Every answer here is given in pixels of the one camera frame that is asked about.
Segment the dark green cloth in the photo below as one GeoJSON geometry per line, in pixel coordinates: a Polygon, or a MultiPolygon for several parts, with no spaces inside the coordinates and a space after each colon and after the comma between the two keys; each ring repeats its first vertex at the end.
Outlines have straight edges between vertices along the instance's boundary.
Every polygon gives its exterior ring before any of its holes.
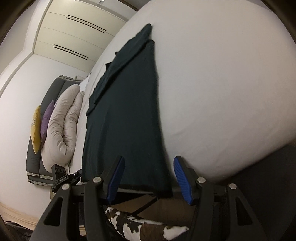
{"type": "Polygon", "coordinates": [[[158,75],[152,25],[145,25],[115,54],[88,99],[82,181],[125,159],[124,189],[173,195],[159,124],[158,75]]]}

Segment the brown white cowhide rug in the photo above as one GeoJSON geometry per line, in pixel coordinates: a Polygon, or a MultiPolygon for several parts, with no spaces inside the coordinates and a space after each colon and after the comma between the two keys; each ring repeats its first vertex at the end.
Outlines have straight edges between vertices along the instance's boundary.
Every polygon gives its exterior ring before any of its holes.
{"type": "Polygon", "coordinates": [[[108,207],[105,214],[115,230],[127,240],[173,240],[189,230],[187,226],[142,219],[113,207],[108,207]]]}

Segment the beige duvet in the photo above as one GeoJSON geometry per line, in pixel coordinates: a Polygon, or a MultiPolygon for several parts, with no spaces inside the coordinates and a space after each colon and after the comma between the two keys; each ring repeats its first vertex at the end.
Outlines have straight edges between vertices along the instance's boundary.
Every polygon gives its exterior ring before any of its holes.
{"type": "Polygon", "coordinates": [[[65,167],[76,147],[77,123],[84,92],[73,84],[58,98],[49,119],[47,137],[41,150],[43,165],[49,173],[53,165],[65,167]]]}

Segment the yellow cushion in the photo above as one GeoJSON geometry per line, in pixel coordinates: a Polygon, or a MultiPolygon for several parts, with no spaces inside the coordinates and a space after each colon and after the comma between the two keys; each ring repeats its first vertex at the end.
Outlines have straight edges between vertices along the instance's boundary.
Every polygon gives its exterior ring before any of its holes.
{"type": "Polygon", "coordinates": [[[33,120],[31,124],[31,141],[32,147],[35,154],[38,153],[41,146],[41,116],[40,116],[41,106],[39,105],[34,112],[33,120]]]}

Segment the purple cushion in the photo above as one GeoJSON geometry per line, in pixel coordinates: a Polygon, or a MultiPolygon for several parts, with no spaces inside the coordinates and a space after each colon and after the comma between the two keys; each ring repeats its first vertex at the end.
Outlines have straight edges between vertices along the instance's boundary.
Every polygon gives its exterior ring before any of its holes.
{"type": "Polygon", "coordinates": [[[42,118],[42,122],[41,122],[41,128],[40,128],[41,146],[44,145],[44,142],[46,140],[48,124],[54,108],[55,108],[55,102],[54,100],[52,100],[49,103],[48,107],[46,108],[42,118]]]}

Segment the white bed mattress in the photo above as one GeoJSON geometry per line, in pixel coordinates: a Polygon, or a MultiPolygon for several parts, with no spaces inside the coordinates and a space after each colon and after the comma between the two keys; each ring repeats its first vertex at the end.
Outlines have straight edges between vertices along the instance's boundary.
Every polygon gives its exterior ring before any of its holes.
{"type": "Polygon", "coordinates": [[[71,171],[82,167],[89,97],[116,51],[152,25],[166,163],[220,181],[295,140],[295,42],[262,1],[150,1],[92,68],[71,171]]]}

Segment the cream drawer cabinet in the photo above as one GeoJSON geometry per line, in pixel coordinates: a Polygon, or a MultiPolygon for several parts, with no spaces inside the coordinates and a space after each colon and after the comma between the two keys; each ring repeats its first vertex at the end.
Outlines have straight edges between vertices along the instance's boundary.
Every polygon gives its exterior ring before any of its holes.
{"type": "Polygon", "coordinates": [[[34,53],[90,72],[129,17],[120,1],[49,1],[36,36],[34,53]]]}

